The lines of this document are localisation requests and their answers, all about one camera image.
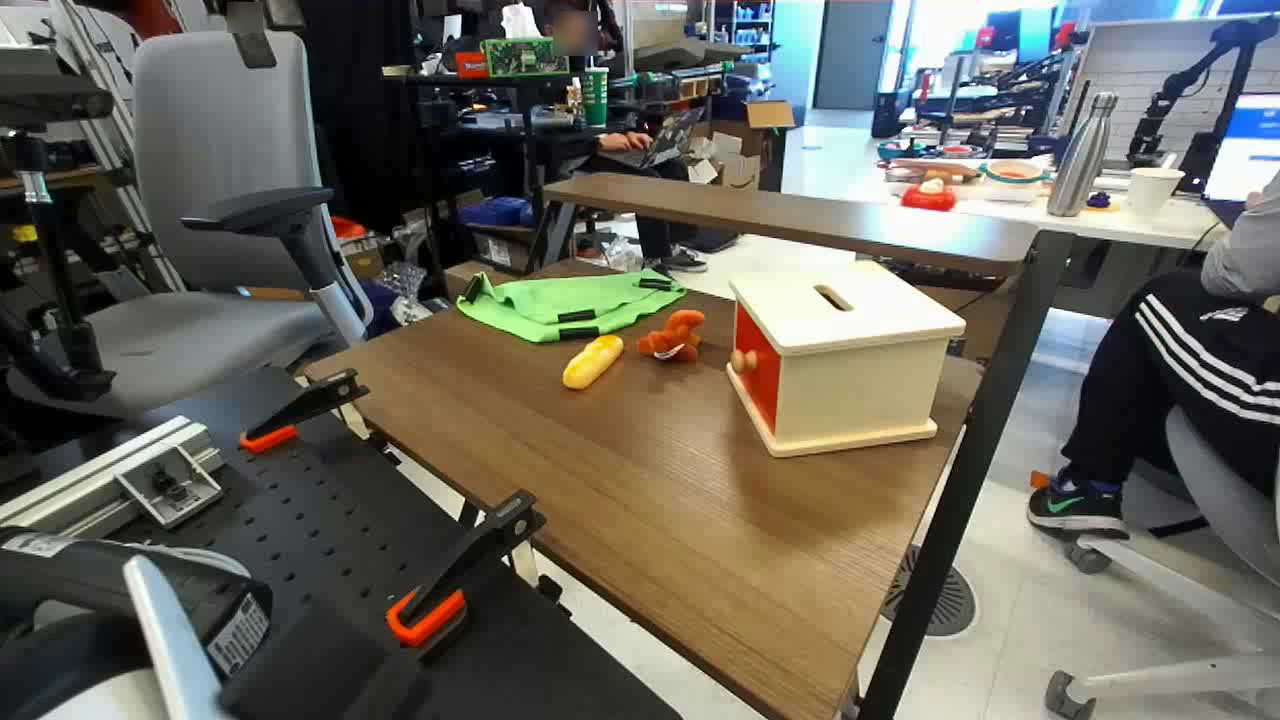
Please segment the orange plush toy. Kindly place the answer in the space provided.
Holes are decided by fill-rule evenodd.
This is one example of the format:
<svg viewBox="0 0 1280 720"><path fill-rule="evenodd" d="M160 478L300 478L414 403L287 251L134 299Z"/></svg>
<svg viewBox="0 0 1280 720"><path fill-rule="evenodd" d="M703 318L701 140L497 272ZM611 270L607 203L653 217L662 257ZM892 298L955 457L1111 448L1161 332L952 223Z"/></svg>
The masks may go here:
<svg viewBox="0 0 1280 720"><path fill-rule="evenodd" d="M696 308L680 308L639 341L639 353L662 364L693 362L701 353L701 330L703 318Z"/></svg>

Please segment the black orange clamp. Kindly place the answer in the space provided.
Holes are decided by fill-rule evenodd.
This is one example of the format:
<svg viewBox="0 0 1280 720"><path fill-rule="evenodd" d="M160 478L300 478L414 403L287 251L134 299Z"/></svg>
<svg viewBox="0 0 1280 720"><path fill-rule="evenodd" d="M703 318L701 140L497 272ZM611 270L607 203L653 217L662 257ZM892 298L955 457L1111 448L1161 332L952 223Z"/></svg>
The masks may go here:
<svg viewBox="0 0 1280 720"><path fill-rule="evenodd" d="M293 446L300 435L300 426L311 421L311 417L323 417L341 403L354 403L363 395L363 385L355 381L354 369L344 372L331 372L309 387L300 387L287 403L281 403L275 411L269 411L262 426L252 426L244 435L242 435L242 451L244 457L269 457L283 446Z"/></svg>
<svg viewBox="0 0 1280 720"><path fill-rule="evenodd" d="M385 610L389 636L410 652L443 640L469 617L469 582L522 549L542 523L545 515L538 514L534 493L513 493L487 507L417 590Z"/></svg>

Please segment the black perforated mounting board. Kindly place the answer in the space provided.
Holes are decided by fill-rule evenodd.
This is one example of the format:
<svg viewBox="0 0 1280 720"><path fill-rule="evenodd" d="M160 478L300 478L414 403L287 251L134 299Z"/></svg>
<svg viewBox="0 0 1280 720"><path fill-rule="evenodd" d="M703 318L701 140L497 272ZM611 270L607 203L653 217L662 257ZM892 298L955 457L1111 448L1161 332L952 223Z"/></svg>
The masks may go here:
<svg viewBox="0 0 1280 720"><path fill-rule="evenodd" d="M464 582L464 620L426 652L402 650L385 610L432 578L464 529L336 417L269 457L242 433L296 395L252 372L146 417L209 428L224 498L142 539L212 549L272 593L262 655L224 685L231 720L677 720L677 713L503 560Z"/></svg>

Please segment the red bowl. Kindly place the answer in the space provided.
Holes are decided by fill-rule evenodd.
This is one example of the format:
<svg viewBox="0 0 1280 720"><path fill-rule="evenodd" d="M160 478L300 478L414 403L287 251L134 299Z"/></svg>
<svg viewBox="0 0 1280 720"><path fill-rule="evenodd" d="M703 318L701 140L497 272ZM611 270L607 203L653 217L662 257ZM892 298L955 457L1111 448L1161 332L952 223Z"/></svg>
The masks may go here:
<svg viewBox="0 0 1280 720"><path fill-rule="evenodd" d="M905 210L928 210L928 213L952 213L961 203L961 195L952 188L913 184L913 188L902 191L902 203Z"/></svg>

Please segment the seated person in tracksuit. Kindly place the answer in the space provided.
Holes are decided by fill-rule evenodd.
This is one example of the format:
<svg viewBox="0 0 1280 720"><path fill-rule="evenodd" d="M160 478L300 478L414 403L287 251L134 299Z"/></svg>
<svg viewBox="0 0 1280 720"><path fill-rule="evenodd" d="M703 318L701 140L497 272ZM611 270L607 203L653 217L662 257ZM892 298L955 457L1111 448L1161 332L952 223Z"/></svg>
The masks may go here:
<svg viewBox="0 0 1280 720"><path fill-rule="evenodd" d="M1121 538L1138 460L1167 465L1180 410L1227 467L1277 498L1280 451L1280 178L1245 201L1196 272L1157 277L1108 326L1079 385L1065 467L1027 498L1027 523Z"/></svg>

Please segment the green towel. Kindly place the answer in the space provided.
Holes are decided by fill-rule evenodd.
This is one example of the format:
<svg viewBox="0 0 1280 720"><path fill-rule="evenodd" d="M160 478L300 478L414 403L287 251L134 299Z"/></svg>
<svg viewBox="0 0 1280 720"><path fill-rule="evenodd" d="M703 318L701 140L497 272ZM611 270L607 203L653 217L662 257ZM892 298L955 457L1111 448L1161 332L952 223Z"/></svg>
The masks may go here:
<svg viewBox="0 0 1280 720"><path fill-rule="evenodd" d="M680 299L662 272L492 282L473 277L456 314L525 346L593 341L639 326Z"/></svg>

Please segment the grey side desk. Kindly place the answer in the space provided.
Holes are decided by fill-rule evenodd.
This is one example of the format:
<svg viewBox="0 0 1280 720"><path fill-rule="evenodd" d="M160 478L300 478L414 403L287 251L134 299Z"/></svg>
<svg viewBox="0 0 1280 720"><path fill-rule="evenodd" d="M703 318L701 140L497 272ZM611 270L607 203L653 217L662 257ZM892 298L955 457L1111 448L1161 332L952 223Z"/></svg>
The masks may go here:
<svg viewBox="0 0 1280 720"><path fill-rule="evenodd" d="M830 201L759 188L680 184L630 172L582 172L545 188L553 203L635 213L653 219L734 228L817 248L844 248L923 272L1013 277L1038 241L1025 219Z"/></svg>

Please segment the yellow plush toy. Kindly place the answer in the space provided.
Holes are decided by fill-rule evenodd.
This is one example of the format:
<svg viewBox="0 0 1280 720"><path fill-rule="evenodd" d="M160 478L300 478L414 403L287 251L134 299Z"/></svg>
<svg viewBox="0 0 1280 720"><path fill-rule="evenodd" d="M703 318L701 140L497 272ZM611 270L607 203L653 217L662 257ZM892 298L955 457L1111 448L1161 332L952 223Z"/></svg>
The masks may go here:
<svg viewBox="0 0 1280 720"><path fill-rule="evenodd" d="M585 346L562 372L562 385L571 393L593 387L617 362L624 357L624 341L620 337L596 337L593 346Z"/></svg>

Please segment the grey office chair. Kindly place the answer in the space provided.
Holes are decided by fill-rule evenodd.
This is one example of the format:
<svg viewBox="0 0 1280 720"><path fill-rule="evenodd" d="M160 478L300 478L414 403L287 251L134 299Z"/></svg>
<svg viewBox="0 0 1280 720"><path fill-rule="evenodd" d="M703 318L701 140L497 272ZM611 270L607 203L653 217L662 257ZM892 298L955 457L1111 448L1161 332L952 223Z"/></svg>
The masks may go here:
<svg viewBox="0 0 1280 720"><path fill-rule="evenodd" d="M125 421L371 337L371 299L331 233L309 47L296 31L269 31L266 47L272 61L250 64L229 31L142 46L138 184L180 289L90 314L101 387L68 395L7 369L7 393Z"/></svg>

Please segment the near black orange clamp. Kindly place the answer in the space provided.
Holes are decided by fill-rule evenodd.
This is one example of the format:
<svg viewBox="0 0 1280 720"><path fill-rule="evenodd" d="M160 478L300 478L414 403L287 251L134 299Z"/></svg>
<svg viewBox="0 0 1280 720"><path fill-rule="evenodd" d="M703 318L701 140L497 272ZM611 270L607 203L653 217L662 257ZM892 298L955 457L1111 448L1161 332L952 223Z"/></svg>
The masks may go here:
<svg viewBox="0 0 1280 720"><path fill-rule="evenodd" d="M487 507L417 590L385 610L389 636L410 652L443 640L469 617L469 582L522 549L542 523L545 515L538 514L534 493L513 493Z"/></svg>

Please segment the far black orange clamp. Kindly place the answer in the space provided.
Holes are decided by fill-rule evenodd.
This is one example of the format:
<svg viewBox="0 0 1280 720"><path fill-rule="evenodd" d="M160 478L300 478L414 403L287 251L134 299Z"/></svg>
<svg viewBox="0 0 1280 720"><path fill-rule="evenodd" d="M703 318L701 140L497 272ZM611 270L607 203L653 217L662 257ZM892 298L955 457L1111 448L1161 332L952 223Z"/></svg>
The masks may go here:
<svg viewBox="0 0 1280 720"><path fill-rule="evenodd" d="M244 435L242 435L242 451L244 457L269 457L283 446L293 446L300 435L300 426L311 421L311 417L323 417L341 403L354 403L363 395L363 385L355 381L354 369L344 372L331 372L309 387L300 387L287 403L281 403L275 411L269 411L262 426L252 426Z"/></svg>

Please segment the open laptop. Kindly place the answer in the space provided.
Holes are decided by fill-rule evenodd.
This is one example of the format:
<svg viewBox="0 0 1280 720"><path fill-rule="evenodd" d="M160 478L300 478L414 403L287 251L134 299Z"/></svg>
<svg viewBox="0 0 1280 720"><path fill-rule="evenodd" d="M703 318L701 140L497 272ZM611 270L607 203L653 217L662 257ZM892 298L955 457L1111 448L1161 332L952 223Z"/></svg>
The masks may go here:
<svg viewBox="0 0 1280 720"><path fill-rule="evenodd" d="M1203 181L1203 203L1234 223L1280 172L1280 98L1241 98Z"/></svg>

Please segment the aluminium extrusion rail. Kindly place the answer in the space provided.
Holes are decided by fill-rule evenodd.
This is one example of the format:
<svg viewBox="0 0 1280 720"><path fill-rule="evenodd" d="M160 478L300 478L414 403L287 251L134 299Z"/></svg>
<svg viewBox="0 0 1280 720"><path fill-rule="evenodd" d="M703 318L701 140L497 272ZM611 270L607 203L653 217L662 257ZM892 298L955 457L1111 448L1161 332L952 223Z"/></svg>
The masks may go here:
<svg viewBox="0 0 1280 720"><path fill-rule="evenodd" d="M0 505L0 523L53 538L110 538L134 520L176 529L224 498L220 467L209 428L172 417Z"/></svg>

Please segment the green can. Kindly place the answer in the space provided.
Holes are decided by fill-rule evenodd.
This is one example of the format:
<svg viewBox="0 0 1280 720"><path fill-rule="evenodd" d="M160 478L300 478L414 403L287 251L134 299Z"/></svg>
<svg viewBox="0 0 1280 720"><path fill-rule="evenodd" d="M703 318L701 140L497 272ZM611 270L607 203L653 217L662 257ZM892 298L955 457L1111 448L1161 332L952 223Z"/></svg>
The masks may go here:
<svg viewBox="0 0 1280 720"><path fill-rule="evenodd" d="M611 78L606 64L590 64L582 78L582 93L585 93L585 126L590 129L607 129L611 121Z"/></svg>

